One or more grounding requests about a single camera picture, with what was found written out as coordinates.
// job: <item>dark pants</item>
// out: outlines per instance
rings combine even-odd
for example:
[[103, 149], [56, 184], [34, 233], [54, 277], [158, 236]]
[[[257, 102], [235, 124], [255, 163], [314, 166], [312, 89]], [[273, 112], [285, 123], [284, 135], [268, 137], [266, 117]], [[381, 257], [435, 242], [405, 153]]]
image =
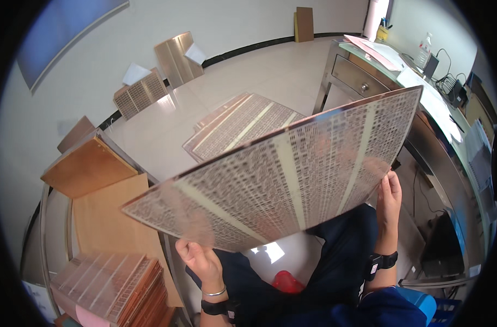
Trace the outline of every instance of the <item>dark pants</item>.
[[[376, 210], [362, 204], [306, 232], [325, 239], [325, 244], [308, 285], [298, 295], [264, 282], [243, 254], [214, 250], [223, 265], [228, 296], [240, 303], [238, 316], [243, 325], [335, 304], [358, 304], [364, 266], [377, 238]], [[186, 271], [201, 288], [194, 272], [188, 267]]]

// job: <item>black baseboard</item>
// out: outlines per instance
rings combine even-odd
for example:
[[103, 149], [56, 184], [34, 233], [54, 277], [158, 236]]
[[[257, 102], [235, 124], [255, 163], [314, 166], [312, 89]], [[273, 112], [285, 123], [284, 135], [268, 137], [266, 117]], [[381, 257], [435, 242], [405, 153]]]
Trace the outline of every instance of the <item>black baseboard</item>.
[[121, 117], [121, 113], [119, 110], [116, 110], [115, 113], [111, 114], [109, 118], [105, 119], [98, 127], [102, 130], [106, 130], [113, 122], [118, 120]]
[[[331, 32], [331, 33], [315, 33], [314, 37], [315, 38], [324, 38], [324, 37], [329, 37], [329, 36], [342, 36], [344, 34], [353, 35], [353, 36], [360, 36], [361, 35], [361, 33]], [[287, 43], [287, 42], [294, 42], [294, 36], [288, 36], [288, 37], [284, 37], [284, 38], [278, 38], [278, 39], [263, 41], [263, 42], [259, 42], [259, 43], [254, 43], [254, 44], [251, 44], [250, 46], [246, 46], [246, 47], [242, 47], [242, 48], [235, 49], [232, 51], [228, 51], [222, 55], [218, 55], [218, 56], [215, 56], [215, 57], [212, 57], [210, 59], [205, 60], [203, 62], [203, 64], [201, 64], [201, 66], [203, 68], [206, 68], [206, 67], [209, 67], [215, 63], [232, 58], [234, 56], [242, 55], [244, 53], [251, 52], [253, 50], [262, 49], [262, 48], [266, 48], [266, 47], [270, 47], [270, 46], [275, 46], [276, 44]]]
[[[324, 37], [330, 37], [330, 36], [343, 36], [344, 34], [353, 35], [353, 36], [361, 36], [361, 33], [331, 32], [331, 33], [315, 33], [314, 37], [315, 38], [324, 38]], [[254, 44], [251, 44], [250, 46], [246, 46], [246, 47], [242, 47], [242, 48], [235, 49], [232, 51], [228, 51], [222, 55], [218, 55], [218, 56], [215, 56], [215, 57], [212, 57], [210, 59], [205, 60], [201, 64], [201, 66], [203, 68], [207, 68], [209, 66], [212, 66], [213, 64], [216, 64], [218, 62], [222, 62], [223, 60], [226, 60], [226, 59], [238, 56], [238, 55], [242, 55], [244, 53], [251, 52], [253, 50], [262, 49], [262, 48], [266, 48], [266, 47], [270, 47], [270, 46], [275, 46], [276, 44], [287, 43], [287, 42], [294, 42], [294, 36], [287, 36], [284, 38], [278, 38], [278, 39], [263, 41], [263, 42], [259, 42], [259, 43], [254, 43]], [[170, 85], [170, 83], [168, 82], [167, 79], [164, 79], [163, 82], [165, 83], [165, 86], [167, 86], [167, 87]], [[121, 117], [121, 113], [119, 112], [119, 110], [117, 110], [109, 118], [107, 118], [104, 122], [102, 122], [99, 125], [99, 127], [102, 130], [105, 130], [111, 125], [112, 122], [116, 121], [120, 117]]]

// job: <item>wrist strap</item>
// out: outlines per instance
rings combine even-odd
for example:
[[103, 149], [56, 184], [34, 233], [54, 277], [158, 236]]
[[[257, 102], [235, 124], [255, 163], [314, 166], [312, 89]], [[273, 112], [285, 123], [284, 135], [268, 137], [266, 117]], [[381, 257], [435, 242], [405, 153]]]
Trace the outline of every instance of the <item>wrist strap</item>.
[[397, 251], [391, 255], [380, 255], [377, 253], [372, 253], [368, 258], [368, 262], [365, 266], [364, 278], [368, 281], [374, 280], [376, 272], [379, 269], [389, 269], [395, 265], [397, 261]]
[[219, 302], [219, 303], [210, 303], [205, 300], [201, 300], [201, 309], [206, 314], [211, 316], [217, 316], [219, 314], [226, 314], [226, 303], [227, 301]]
[[221, 290], [221, 292], [218, 292], [218, 293], [207, 293], [203, 290], [201, 290], [203, 292], [203, 294], [205, 294], [206, 296], [218, 296], [218, 295], [221, 295], [223, 293], [225, 293], [226, 291], [226, 285], [223, 287], [223, 289]]
[[238, 307], [239, 303], [231, 300], [219, 303], [210, 303], [205, 300], [201, 300], [201, 309], [203, 309], [204, 313], [211, 316], [224, 314], [228, 318], [228, 322], [231, 324], [236, 324], [236, 312]]

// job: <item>silver bracelet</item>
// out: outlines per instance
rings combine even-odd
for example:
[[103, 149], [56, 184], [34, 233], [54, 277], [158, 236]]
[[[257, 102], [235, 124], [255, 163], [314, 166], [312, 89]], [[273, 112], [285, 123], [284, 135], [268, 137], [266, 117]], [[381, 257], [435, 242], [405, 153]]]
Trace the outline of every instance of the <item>silver bracelet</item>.
[[218, 295], [221, 295], [221, 294], [225, 293], [225, 291], [226, 291], [226, 285], [225, 285], [225, 287], [223, 287], [223, 290], [222, 290], [221, 292], [219, 292], [219, 293], [207, 293], [207, 292], [205, 292], [205, 291], [203, 291], [203, 290], [201, 290], [201, 291], [202, 291], [202, 292], [203, 292], [203, 294], [205, 294], [206, 296], [218, 296]]

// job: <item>person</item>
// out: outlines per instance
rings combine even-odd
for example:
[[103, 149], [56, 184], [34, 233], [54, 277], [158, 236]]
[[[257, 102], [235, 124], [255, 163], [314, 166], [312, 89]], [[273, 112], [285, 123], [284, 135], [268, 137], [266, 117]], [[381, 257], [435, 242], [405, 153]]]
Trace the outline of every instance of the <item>person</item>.
[[[265, 283], [241, 253], [183, 239], [176, 242], [176, 249], [204, 301], [217, 304], [230, 298], [239, 303], [236, 326], [426, 326], [424, 313], [395, 289], [395, 265], [378, 270], [372, 281], [366, 281], [359, 301], [370, 255], [389, 256], [397, 251], [401, 197], [399, 179], [389, 171], [377, 189], [376, 210], [362, 204], [308, 229], [325, 243], [310, 281], [297, 295]], [[231, 324], [223, 314], [202, 310], [201, 326]]]

